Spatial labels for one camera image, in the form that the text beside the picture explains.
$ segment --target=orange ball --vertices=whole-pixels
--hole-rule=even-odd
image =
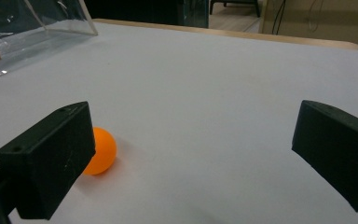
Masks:
[[[83,171],[85,175],[97,175],[107,170],[115,161],[117,148],[115,138],[102,128],[93,128],[95,155]]]

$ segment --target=floor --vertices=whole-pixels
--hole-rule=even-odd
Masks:
[[[260,10],[263,2],[259,0]],[[209,28],[216,30],[258,33],[260,18],[255,14],[255,7],[244,4],[215,3],[213,14],[209,16]]]

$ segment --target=white tabletop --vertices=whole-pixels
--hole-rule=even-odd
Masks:
[[[358,223],[291,150],[302,100],[358,117],[358,50],[96,26],[0,77],[0,147],[80,101],[117,139],[111,169],[79,177],[49,223]]]

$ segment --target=black object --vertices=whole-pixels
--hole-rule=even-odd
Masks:
[[[208,28],[205,0],[85,0],[85,3],[93,19]]]
[[[209,7],[209,14],[212,15],[213,12],[213,4],[219,2],[223,3],[223,6],[226,7],[227,3],[235,3],[235,4],[252,4],[255,6],[255,13],[257,14],[257,17],[260,17],[260,9],[258,7],[257,0],[211,0],[211,4]]]
[[[95,154],[89,104],[62,107],[0,148],[0,223],[50,219]]]
[[[331,105],[303,101],[293,151],[358,212],[358,118]]]

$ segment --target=clear plastic box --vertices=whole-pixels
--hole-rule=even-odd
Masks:
[[[97,34],[84,0],[0,0],[0,76]]]

